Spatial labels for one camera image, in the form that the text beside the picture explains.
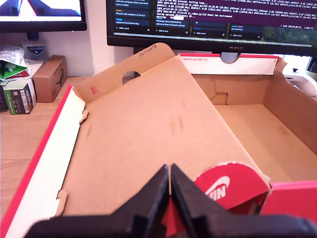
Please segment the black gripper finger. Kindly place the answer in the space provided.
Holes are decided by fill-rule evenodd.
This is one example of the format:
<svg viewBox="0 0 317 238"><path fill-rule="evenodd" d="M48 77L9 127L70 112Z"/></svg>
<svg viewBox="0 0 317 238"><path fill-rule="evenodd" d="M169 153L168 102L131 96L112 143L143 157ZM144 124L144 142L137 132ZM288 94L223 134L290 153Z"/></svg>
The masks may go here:
<svg viewBox="0 0 317 238"><path fill-rule="evenodd" d="M176 165L171 166L172 200L191 238L229 238L229 213L208 198Z"/></svg>
<svg viewBox="0 0 317 238"><path fill-rule="evenodd" d="M114 238L162 238L161 220L169 203L169 171L163 165L141 190L114 213Z"/></svg>

